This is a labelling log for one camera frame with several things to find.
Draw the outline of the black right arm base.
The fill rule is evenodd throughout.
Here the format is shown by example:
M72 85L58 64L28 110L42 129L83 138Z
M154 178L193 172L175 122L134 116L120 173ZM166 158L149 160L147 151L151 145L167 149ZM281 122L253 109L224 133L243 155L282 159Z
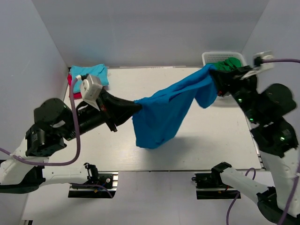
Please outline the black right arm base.
M210 173L195 173L191 180L196 184L197 200L227 200L234 199L236 189L213 181Z

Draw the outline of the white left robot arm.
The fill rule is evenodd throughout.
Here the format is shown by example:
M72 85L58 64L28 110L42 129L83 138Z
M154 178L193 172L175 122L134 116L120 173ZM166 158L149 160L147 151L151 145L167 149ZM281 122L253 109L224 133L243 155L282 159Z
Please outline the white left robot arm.
M125 123L142 106L133 101L114 97L102 90L96 103L100 109L82 101L75 108L79 133L106 124L113 132ZM71 183L78 186L93 187L105 183L95 165L85 163L78 168L46 166L45 162L55 152L67 147L65 141L75 139L75 125L72 110L60 99L51 98L34 110L34 124L25 134L13 156L34 162L24 164L10 156L0 162L0 191L9 194L27 194L41 186Z

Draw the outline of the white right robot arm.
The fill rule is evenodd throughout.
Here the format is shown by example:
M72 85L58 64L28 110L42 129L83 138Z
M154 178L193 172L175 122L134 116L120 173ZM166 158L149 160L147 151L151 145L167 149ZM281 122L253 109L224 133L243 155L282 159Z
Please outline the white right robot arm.
M211 170L218 186L228 185L251 199L262 215L277 225L300 222L300 163L296 132L284 116L296 108L290 89L275 83L257 92L255 75L246 77L249 66L231 72L210 70L218 95L230 94L247 119L262 161L268 166L274 185L260 184L222 162Z

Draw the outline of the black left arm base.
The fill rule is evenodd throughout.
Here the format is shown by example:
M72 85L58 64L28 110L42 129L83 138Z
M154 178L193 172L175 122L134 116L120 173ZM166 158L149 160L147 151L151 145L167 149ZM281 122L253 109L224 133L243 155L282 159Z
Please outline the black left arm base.
M98 180L89 180L84 184L71 184L68 198L111 199L115 196L118 186L118 172L98 174Z

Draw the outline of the green t-shirt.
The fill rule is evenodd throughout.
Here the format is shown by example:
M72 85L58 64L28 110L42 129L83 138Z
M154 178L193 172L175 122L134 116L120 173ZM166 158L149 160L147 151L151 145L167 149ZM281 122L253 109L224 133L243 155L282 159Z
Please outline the green t-shirt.
M219 61L213 64L217 70L230 72L242 67L242 63L235 57L230 57L224 61Z

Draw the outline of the folded red t-shirt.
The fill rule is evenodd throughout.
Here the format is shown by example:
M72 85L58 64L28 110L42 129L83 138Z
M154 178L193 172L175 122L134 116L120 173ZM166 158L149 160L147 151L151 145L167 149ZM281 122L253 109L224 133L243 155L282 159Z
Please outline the folded red t-shirt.
M73 78L72 78L71 74L68 74L67 82L68 82L69 87L72 84L72 80L73 80ZM76 84L74 86L74 89L73 89L74 99L81 99L82 98L82 95L81 95L81 92L80 92L81 83L82 83L82 81L79 80L79 81L76 82Z

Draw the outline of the white plastic basket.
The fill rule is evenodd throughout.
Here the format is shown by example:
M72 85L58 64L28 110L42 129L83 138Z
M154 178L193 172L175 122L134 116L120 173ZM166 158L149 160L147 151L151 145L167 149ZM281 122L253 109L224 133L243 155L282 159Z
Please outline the white plastic basket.
M204 94L206 94L206 96L210 97L213 100L216 99L218 95L217 95L217 88L209 74L209 70L217 70L213 64L219 61L224 61L230 57L235 57L239 59L242 63L242 67L249 66L244 60L243 56L237 52L205 52L202 54L203 65L208 69L207 78L209 81L209 84L203 88L203 92ZM234 99L238 102L243 102L245 98L246 96L244 95L244 96L238 96L237 98Z

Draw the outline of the folded light blue t-shirt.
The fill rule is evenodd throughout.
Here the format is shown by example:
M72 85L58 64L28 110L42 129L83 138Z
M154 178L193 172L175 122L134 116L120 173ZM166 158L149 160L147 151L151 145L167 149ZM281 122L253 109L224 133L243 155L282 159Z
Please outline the folded light blue t-shirt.
M86 75L90 74L95 77L98 77L103 86L109 85L108 81L108 69L104 64L98 64L92 67L79 67L79 66L72 66L70 69L70 74L73 78L77 75Z

